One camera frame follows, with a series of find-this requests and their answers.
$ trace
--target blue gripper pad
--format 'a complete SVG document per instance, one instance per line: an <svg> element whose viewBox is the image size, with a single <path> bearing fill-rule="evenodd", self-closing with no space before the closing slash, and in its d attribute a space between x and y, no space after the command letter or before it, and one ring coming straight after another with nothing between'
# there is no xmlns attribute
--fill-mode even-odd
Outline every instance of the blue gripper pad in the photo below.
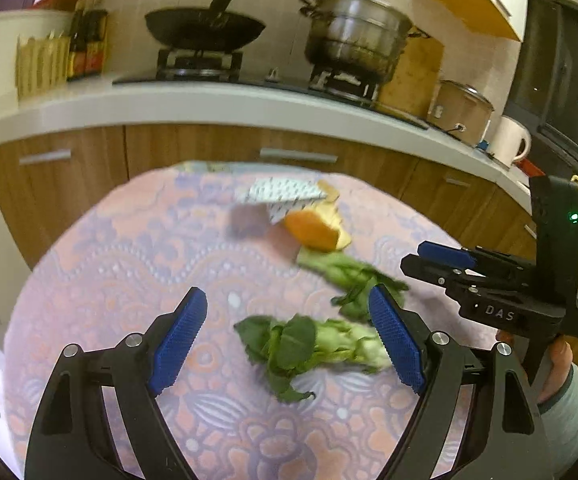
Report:
<svg viewBox="0 0 578 480"><path fill-rule="evenodd" d="M477 263L467 251L433 242L422 242L418 245L418 256L436 264L447 265L460 270L473 269Z"/></svg>
<svg viewBox="0 0 578 480"><path fill-rule="evenodd" d="M400 380L420 394L426 383L421 351L400 314L377 286L369 293L369 314Z"/></svg>
<svg viewBox="0 0 578 480"><path fill-rule="evenodd" d="M199 288L192 288L178 309L177 319L153 354L149 390L155 396L176 382L191 345L207 317L207 297Z"/></svg>

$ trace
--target human hand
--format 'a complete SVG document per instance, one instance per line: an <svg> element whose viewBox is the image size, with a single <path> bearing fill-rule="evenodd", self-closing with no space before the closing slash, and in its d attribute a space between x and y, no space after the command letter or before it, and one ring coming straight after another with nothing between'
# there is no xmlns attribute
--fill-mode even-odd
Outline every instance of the human hand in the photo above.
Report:
<svg viewBox="0 0 578 480"><path fill-rule="evenodd" d="M514 336L508 332L499 330L496 334L498 341L514 345ZM571 346L565 341L564 336L559 336L551 345L549 345L549 357L553 363L551 373L542 387L542 391L538 396L538 404L545 402L555 395L558 390L564 385L566 377L568 376L573 362L573 352Z"/></svg>

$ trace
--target round table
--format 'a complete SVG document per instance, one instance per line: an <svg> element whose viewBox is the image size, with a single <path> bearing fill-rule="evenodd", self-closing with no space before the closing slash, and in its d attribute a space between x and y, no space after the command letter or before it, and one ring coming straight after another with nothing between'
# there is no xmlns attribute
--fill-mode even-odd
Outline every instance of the round table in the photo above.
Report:
<svg viewBox="0 0 578 480"><path fill-rule="evenodd" d="M22 463L62 348L72 342L85 351L115 346L175 309L195 285L206 292L208 316L178 380L158 404L198 478L375 478L417 401L395 371L312 370L294 384L316 392L316 399L279 404L232 328L251 314L338 316L329 301L339 291L293 263L299 246L283 226L269 225L263 206L236 203L256 178L275 175L153 171L115 189L64 233L26 282L5 339L6 418ZM424 240L458 246L368 184L339 174L325 178L341 193L339 210L354 240L346 252L383 272L402 278L400 260ZM495 331L460 318L442 288L406 280L405 306L431 330L492 347ZM104 394L122 464L141 475L114 391ZM468 403L463 392L436 474L454 460Z"/></svg>

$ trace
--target black stovetop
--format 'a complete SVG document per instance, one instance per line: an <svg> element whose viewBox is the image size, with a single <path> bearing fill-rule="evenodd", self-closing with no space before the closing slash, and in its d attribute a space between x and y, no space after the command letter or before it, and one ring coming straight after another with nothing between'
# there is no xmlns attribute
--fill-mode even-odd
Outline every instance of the black stovetop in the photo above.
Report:
<svg viewBox="0 0 578 480"><path fill-rule="evenodd" d="M257 86L262 88L272 88L277 90L284 90L287 92L295 92L304 95L311 95L314 97L318 97L321 99L326 99L329 101L335 101L338 103L343 103L348 106L352 106L354 108L364 108L367 111L370 111L375 114L380 114L386 117L393 118L399 121L405 121L406 123L412 124L413 126L417 126L418 128L422 129L429 129L429 124L411 114L406 112L397 112L397 115L394 116L392 113L388 113L382 110L376 110L373 108L373 105L366 103L366 102L356 102L349 100L344 97L336 96L329 94L326 91L317 90L309 87L309 81L306 79L297 79L297 78L286 78L283 77L280 81L268 81L263 77L256 77L256 76L246 76L240 75L237 80L211 80L211 79L166 79L163 80L162 78L156 77L156 70L150 70L148 72L143 72L135 75L124 76L118 78L113 81L114 85L117 84L132 84L132 83L164 83L164 84L188 84L190 82L212 82L214 84L238 84L238 85L246 85L246 86Z"/></svg>

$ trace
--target bottle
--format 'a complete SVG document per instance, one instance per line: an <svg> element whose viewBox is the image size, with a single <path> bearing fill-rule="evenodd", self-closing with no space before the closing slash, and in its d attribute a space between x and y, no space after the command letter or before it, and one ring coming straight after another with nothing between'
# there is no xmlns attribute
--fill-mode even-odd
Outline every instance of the bottle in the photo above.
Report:
<svg viewBox="0 0 578 480"><path fill-rule="evenodd" d="M104 65L104 43L106 38L107 11L95 9L85 16L86 21L86 63L85 75L97 75Z"/></svg>
<svg viewBox="0 0 578 480"><path fill-rule="evenodd" d="M67 81L73 81L85 75L86 63L86 23L84 2L78 1L73 13L69 31L69 61L67 63Z"/></svg>

